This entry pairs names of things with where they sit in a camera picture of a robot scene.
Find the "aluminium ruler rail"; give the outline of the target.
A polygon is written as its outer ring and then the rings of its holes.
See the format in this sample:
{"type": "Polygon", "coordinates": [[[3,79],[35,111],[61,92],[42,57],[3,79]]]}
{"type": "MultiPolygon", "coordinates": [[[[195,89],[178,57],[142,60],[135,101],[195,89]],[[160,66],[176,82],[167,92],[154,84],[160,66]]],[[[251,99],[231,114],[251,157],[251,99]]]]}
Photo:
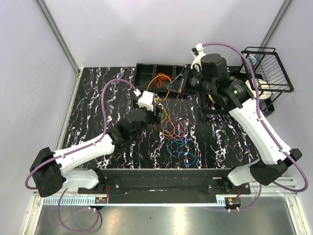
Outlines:
{"type": "Polygon", "coordinates": [[[130,207],[130,206],[152,206],[152,207],[226,207],[234,206],[238,207],[240,201],[232,199],[231,201],[226,200],[224,197],[215,197],[213,202],[208,203],[117,203],[113,202],[111,199],[106,199],[106,197],[97,197],[97,196],[63,196],[60,200],[60,196],[50,196],[44,198],[44,205],[54,205],[57,206],[60,202],[61,206],[121,206],[121,207],[130,207]]]}

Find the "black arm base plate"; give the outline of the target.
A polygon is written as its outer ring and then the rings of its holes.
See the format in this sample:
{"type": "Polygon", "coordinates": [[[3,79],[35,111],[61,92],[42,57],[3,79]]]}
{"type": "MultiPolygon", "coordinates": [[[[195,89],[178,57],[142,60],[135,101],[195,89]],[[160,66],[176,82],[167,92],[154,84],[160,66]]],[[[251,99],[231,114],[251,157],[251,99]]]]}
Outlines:
{"type": "Polygon", "coordinates": [[[231,186],[229,169],[105,169],[96,170],[99,185],[79,187],[79,194],[109,194],[109,204],[209,204],[217,195],[249,195],[249,184],[231,186]]]}

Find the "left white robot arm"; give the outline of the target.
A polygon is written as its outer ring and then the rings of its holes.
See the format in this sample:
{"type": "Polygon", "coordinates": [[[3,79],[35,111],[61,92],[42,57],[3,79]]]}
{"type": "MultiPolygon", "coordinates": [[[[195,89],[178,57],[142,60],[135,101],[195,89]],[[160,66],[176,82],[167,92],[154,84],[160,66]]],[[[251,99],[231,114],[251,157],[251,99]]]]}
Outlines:
{"type": "Polygon", "coordinates": [[[132,109],[114,127],[87,142],[70,148],[39,151],[30,168],[35,190],[43,198],[63,189],[79,188],[88,193],[100,194],[108,188],[108,180],[99,169],[78,169],[81,164],[100,156],[117,152],[131,145],[149,125],[160,124],[161,109],[145,107],[132,109]]]}

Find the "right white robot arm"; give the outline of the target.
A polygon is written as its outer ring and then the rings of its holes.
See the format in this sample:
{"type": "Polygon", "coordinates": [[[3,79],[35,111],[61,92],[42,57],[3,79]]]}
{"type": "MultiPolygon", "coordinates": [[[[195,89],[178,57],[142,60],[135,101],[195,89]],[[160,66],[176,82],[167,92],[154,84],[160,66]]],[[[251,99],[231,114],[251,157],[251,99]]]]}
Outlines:
{"type": "Polygon", "coordinates": [[[186,64],[167,90],[208,95],[243,127],[257,148],[258,160],[234,168],[222,181],[222,188],[228,194],[235,193],[245,183],[267,186],[302,157],[299,149],[290,148],[277,135],[260,112],[251,90],[244,81],[230,77],[226,59],[217,53],[204,54],[195,64],[186,64]]]}

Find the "white ceramic bowl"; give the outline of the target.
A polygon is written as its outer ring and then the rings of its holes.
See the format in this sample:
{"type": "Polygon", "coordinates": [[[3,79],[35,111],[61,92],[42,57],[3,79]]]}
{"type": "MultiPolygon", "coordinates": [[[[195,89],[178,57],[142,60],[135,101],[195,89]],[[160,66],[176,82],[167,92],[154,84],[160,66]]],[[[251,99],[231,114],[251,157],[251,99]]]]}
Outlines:
{"type": "MultiPolygon", "coordinates": [[[[247,80],[245,82],[245,85],[247,87],[248,94],[252,98],[256,98],[257,93],[255,91],[253,81],[247,80]]],[[[266,100],[266,99],[271,97],[272,92],[270,91],[269,84],[266,81],[259,79],[259,78],[256,78],[256,85],[258,87],[258,95],[259,95],[260,100],[266,100]]]]}

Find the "pale blue cup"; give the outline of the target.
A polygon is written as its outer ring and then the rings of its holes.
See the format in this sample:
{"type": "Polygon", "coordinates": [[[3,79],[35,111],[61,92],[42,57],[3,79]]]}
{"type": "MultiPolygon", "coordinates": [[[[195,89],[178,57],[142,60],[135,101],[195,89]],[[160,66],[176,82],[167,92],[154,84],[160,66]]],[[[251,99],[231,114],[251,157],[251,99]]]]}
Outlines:
{"type": "Polygon", "coordinates": [[[250,54],[246,55],[246,59],[248,60],[248,62],[250,63],[251,67],[253,68],[255,66],[255,64],[257,63],[257,59],[250,54]]]}

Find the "black three-compartment bin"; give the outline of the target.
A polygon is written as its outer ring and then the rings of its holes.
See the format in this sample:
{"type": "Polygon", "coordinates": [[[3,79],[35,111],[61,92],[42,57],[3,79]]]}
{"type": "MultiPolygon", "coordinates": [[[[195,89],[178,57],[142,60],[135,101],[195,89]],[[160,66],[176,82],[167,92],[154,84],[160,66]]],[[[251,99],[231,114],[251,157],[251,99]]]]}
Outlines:
{"type": "MultiPolygon", "coordinates": [[[[157,74],[163,73],[169,76],[171,80],[175,80],[180,74],[183,75],[184,65],[162,65],[162,64],[140,64],[137,63],[134,71],[134,86],[140,91],[147,89],[149,83],[157,74]]],[[[159,87],[156,86],[154,81],[148,88],[148,91],[158,95],[166,95],[169,91],[167,85],[170,84],[169,80],[159,82],[159,87]]]]}

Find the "black tray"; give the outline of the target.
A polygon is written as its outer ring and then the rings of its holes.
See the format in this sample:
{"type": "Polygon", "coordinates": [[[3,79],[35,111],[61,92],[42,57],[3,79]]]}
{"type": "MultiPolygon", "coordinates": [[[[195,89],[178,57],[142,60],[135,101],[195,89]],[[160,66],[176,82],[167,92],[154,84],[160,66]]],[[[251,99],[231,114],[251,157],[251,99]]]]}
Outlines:
{"type": "Polygon", "coordinates": [[[228,115],[229,111],[241,108],[243,103],[251,98],[245,85],[247,80],[252,81],[250,74],[240,73],[238,70],[231,71],[227,84],[218,88],[214,94],[216,103],[209,99],[206,91],[199,92],[201,113],[228,115]]]}

